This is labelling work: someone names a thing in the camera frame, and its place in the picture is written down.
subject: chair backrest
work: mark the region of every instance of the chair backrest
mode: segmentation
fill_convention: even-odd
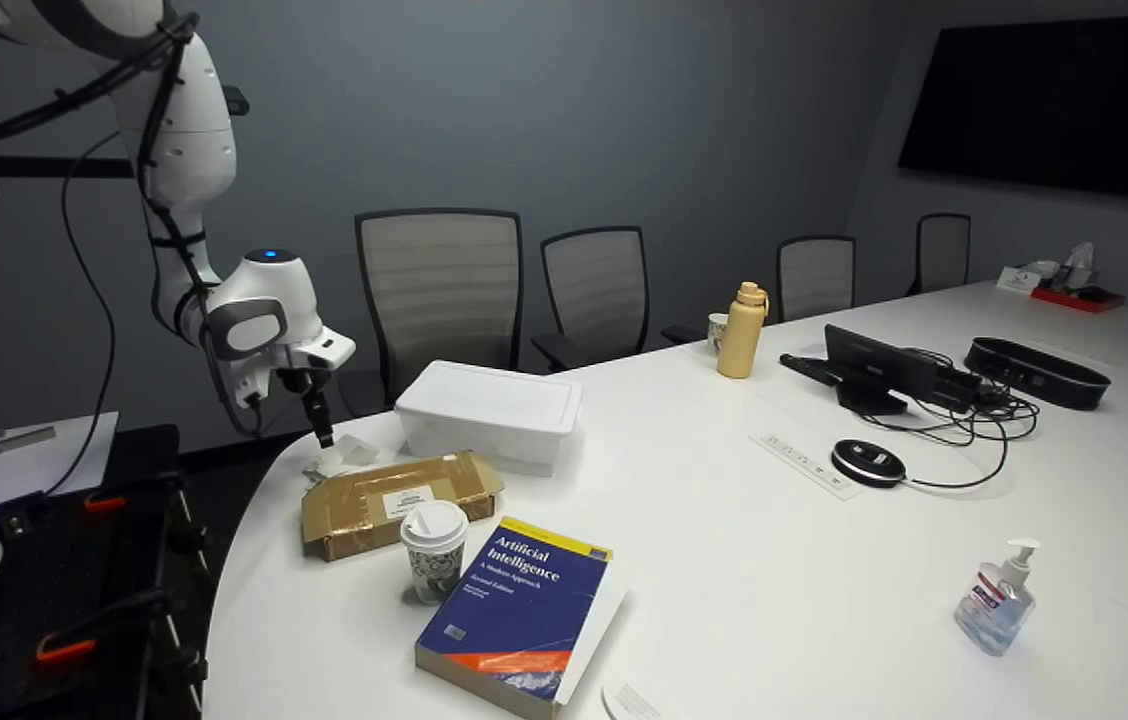
[[[368,212],[356,220],[386,405],[431,365],[519,361],[514,212]]]
[[[578,227],[538,243],[561,334],[578,361],[611,361],[645,348],[646,268],[636,224]]]
[[[853,306],[853,237],[791,237],[774,243],[774,316]]]
[[[966,282],[973,214],[929,212],[914,224],[914,282],[913,291]]]

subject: small bottle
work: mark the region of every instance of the small bottle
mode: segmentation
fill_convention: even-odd
[[[768,291],[754,278],[743,278],[729,305],[729,327],[721,340],[721,376],[743,378],[754,368],[760,327],[768,316]]]
[[[1036,608],[1036,597],[1029,590],[1030,577],[1030,550],[1036,540],[1007,540],[1015,554],[1004,562],[979,562],[966,597],[957,608],[957,625],[966,640],[975,640],[983,652],[1004,655],[1015,640],[1020,625]]]

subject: curved table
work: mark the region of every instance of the curved table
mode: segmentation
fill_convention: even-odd
[[[822,451],[876,438],[933,479],[966,479],[996,444],[942,447],[872,428],[784,370],[821,325],[965,356],[1007,334],[1113,376],[1094,412],[1040,405],[983,491],[839,483]],[[1079,316],[983,282],[764,327],[750,378],[705,344],[567,370],[578,447],[557,474],[502,474],[499,510],[630,550],[630,597],[567,717],[630,682],[662,717],[1128,717],[1128,306]],[[338,430],[399,460],[393,412]],[[427,611],[399,605],[403,549],[303,561],[295,438],[233,540],[206,637],[206,717],[499,717],[410,668]],[[1007,655],[953,625],[979,561],[1036,534],[1036,611]]]

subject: blue book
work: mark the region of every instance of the blue book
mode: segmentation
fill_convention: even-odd
[[[622,554],[499,520],[416,640],[416,668],[514,717],[561,717],[622,600]]]

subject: tv screen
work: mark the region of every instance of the tv screen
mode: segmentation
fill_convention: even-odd
[[[899,168],[1128,197],[1128,19],[942,29]]]

